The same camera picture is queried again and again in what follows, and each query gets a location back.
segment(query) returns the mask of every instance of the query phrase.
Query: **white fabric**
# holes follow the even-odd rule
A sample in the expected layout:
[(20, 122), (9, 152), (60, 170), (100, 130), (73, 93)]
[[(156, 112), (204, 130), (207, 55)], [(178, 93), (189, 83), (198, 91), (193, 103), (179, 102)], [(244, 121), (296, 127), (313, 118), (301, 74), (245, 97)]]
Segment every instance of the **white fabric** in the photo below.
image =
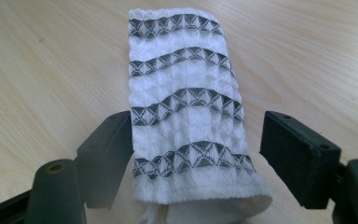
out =
[(248, 156), (217, 19), (192, 8), (135, 9), (129, 31), (134, 191), (149, 204), (140, 223), (154, 223), (159, 204), (169, 205), (172, 224), (232, 223), (266, 210), (269, 189)]

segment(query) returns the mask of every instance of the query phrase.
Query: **wooden table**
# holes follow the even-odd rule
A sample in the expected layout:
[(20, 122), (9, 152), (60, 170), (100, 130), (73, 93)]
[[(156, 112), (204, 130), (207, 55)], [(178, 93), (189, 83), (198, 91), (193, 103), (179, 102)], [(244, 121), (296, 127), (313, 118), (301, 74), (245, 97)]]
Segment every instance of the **wooden table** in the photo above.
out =
[[(266, 110), (289, 114), (358, 158), (358, 1), (0, 1), (0, 202), (76, 149), (109, 115), (130, 109), (128, 11), (195, 7), (226, 33), (255, 167), (274, 202), (243, 223), (331, 223), (301, 208), (258, 154)], [(136, 223), (129, 166), (111, 211), (89, 223)]]

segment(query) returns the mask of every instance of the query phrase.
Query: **gray stripe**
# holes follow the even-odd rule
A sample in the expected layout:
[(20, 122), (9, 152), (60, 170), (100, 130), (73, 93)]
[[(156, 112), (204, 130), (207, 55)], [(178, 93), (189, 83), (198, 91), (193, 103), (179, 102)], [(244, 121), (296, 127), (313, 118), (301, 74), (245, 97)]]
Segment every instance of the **gray stripe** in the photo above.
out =
[(130, 36), (153, 40), (158, 36), (169, 35), (178, 31), (201, 31), (202, 34), (223, 35), (222, 28), (216, 21), (193, 14), (179, 14), (169, 18), (139, 21), (130, 20)]
[[(190, 160), (190, 152), (197, 155), (194, 160)], [(152, 161), (135, 159), (132, 173), (135, 177), (147, 175), (150, 180), (154, 180), (158, 176), (169, 177), (175, 173), (207, 166), (236, 168), (245, 170), (248, 174), (255, 172), (248, 155), (232, 154), (228, 147), (200, 141), (180, 147), (176, 151), (169, 151)]]
[(214, 90), (185, 88), (176, 91), (160, 103), (148, 107), (132, 107), (132, 125), (153, 126), (182, 108), (191, 106), (207, 106), (224, 116), (242, 121), (242, 106), (239, 102)]
[(231, 71), (231, 61), (226, 55), (216, 53), (209, 49), (193, 47), (179, 49), (173, 53), (165, 54), (146, 62), (132, 61), (130, 62), (131, 77), (152, 75), (157, 71), (167, 69), (184, 61), (205, 61), (207, 66), (218, 66), (220, 69), (228, 71), (234, 76), (234, 73)]

